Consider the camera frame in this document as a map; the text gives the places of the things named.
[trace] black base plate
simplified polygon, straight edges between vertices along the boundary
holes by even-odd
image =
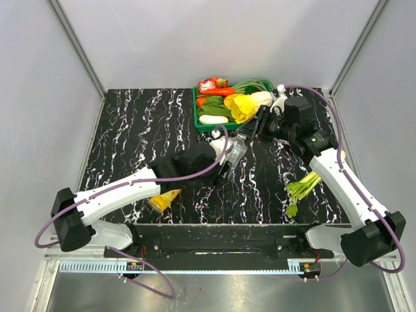
[[[136,225],[135,244],[125,252],[145,259],[160,270],[287,270],[288,258],[296,255],[284,235],[307,231],[308,225]],[[105,250],[105,257],[120,257]],[[322,251],[321,258],[333,257]]]

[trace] carrot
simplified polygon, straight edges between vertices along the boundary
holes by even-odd
[[[205,96],[230,96],[234,94],[234,88],[220,88],[220,89],[210,89],[202,92]]]
[[[198,99],[196,99],[196,106],[201,107],[203,105],[203,102],[205,102],[207,98],[206,97],[199,97]]]

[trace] marble surface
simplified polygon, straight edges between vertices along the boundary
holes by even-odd
[[[307,90],[290,89],[315,107],[321,128],[333,134],[322,100]],[[81,190],[128,176],[167,152],[192,148],[209,134],[194,128],[191,89],[109,90],[84,172]],[[303,161],[276,142],[253,140],[232,179],[220,187],[187,183],[172,207],[159,214],[138,201],[105,216],[114,223],[347,223],[341,206],[321,182],[288,218],[285,185],[308,173]]]

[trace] green tray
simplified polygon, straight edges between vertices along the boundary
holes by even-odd
[[[264,84],[264,86],[266,87],[266,89],[271,92],[272,91],[272,86],[270,85],[270,83],[264,81],[261,82]],[[245,94],[251,94],[253,92],[257,91],[256,88],[249,86],[248,88],[246,88]],[[203,125],[202,123],[200,123],[199,119],[198,119],[198,115],[196,114],[196,96],[198,95],[198,88],[195,86],[192,89],[192,95],[194,98],[194,124],[195,124],[195,128],[199,131],[199,132],[211,132],[212,130],[215,129],[216,125]],[[227,130],[236,130],[237,128],[241,127],[242,125],[244,125],[243,123],[236,123],[236,122],[228,122],[228,123],[222,123],[222,125],[227,129]]]

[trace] white wall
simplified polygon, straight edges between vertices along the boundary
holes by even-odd
[[[329,88],[377,0],[60,0],[105,88]]]
[[[416,1],[393,0],[335,95],[364,184],[407,220],[404,278],[416,304]]]
[[[99,96],[45,0],[0,1],[0,303],[25,311],[34,236],[73,187]]]

